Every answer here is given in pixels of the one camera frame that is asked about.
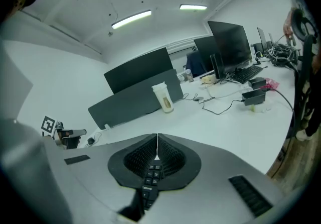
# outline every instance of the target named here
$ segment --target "ceiling light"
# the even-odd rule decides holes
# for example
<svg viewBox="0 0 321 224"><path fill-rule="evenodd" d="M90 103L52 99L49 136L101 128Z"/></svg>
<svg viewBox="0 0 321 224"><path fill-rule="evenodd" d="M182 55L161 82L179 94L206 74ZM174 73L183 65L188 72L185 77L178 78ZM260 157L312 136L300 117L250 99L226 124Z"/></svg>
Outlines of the ceiling light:
<svg viewBox="0 0 321 224"><path fill-rule="evenodd" d="M136 21L136 20L139 20L141 18L144 18L144 17L147 17L147 16L150 16L151 15L151 10L148 10L148 11L145 11L145 12L142 12L142 13L139 13L139 14L135 14L133 16L130 16L126 19L123 19L122 21L118 21L114 24L112 24L112 28L113 29L118 29L120 28L121 26L124 26L130 22L133 22L133 21Z"/></svg>
<svg viewBox="0 0 321 224"><path fill-rule="evenodd" d="M181 10L206 10L207 6L200 5L181 5Z"/></svg>

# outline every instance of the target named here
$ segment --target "black button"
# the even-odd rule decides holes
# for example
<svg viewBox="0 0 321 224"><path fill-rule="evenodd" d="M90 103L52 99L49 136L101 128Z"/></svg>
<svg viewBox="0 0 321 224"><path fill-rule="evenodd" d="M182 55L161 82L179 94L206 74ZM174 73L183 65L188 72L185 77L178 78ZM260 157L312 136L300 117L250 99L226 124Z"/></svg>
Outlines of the black button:
<svg viewBox="0 0 321 224"><path fill-rule="evenodd" d="M153 204L154 201L147 201L146 207L149 208Z"/></svg>
<svg viewBox="0 0 321 224"><path fill-rule="evenodd" d="M151 178L146 178L145 179L145 184L150 185L151 184Z"/></svg>
<svg viewBox="0 0 321 224"><path fill-rule="evenodd" d="M142 192L142 197L143 198L148 199L148 196L149 196L148 192L145 192L145 191Z"/></svg>
<svg viewBox="0 0 321 224"><path fill-rule="evenodd" d="M153 178L151 184L152 184L153 186L157 186L157 184L158 184L158 179L157 179L157 178Z"/></svg>
<svg viewBox="0 0 321 224"><path fill-rule="evenodd" d="M154 178L159 178L160 172L159 171L154 171Z"/></svg>
<svg viewBox="0 0 321 224"><path fill-rule="evenodd" d="M147 171L147 178L152 178L152 171Z"/></svg>

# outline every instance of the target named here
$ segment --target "desk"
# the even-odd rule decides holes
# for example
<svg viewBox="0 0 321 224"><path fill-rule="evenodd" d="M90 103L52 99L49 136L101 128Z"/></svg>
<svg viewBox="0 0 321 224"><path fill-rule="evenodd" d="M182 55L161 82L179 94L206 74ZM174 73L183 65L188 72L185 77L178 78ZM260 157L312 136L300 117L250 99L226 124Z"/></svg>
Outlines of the desk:
<svg viewBox="0 0 321 224"><path fill-rule="evenodd" d="M269 62L262 63L263 69L257 77L267 77L280 83L280 91L293 105L294 103L294 74L286 68L272 66ZM231 101L241 99L240 91L247 84L235 83L216 84L208 88L209 93L201 90L198 78L192 83L182 83L183 93L189 93L193 98L197 93L204 99L211 96L222 97L233 92L230 96L214 99L205 103L205 108L220 113L228 108ZM287 102L276 92L269 91L266 98L272 103L272 109L266 113L254 113L241 102L234 102L225 113L217 116L202 109L203 104L195 101L180 100L174 104L174 111L165 114L162 109L101 131L102 135L95 146L114 143L133 138L142 134L164 133L183 137L204 144L216 146L230 151L261 171L267 173L275 161L286 138L292 118L292 111ZM97 129L91 136L100 132Z"/></svg>

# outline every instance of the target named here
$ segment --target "person's hand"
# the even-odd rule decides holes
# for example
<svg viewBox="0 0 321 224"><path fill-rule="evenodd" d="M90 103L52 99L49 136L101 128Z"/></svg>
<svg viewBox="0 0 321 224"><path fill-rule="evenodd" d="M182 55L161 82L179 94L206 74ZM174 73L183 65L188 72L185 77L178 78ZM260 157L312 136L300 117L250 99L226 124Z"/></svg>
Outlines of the person's hand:
<svg viewBox="0 0 321 224"><path fill-rule="evenodd" d="M283 24L283 32L286 37L289 37L293 34L293 31L291 29L291 20L286 20Z"/></svg>
<svg viewBox="0 0 321 224"><path fill-rule="evenodd" d="M315 75L319 69L321 68L321 57L318 55L314 55L312 59L312 72Z"/></svg>

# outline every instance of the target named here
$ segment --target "gray desk partition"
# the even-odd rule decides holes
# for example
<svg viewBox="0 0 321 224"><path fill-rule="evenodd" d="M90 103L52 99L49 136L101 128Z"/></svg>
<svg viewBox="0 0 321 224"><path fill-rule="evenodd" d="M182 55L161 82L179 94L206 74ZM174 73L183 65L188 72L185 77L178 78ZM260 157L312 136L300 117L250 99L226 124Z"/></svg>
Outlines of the gray desk partition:
<svg viewBox="0 0 321 224"><path fill-rule="evenodd" d="M180 82L174 69L165 71L128 87L90 107L89 113L99 126L105 129L152 113L161 107L152 86L165 82L173 102L183 98Z"/></svg>

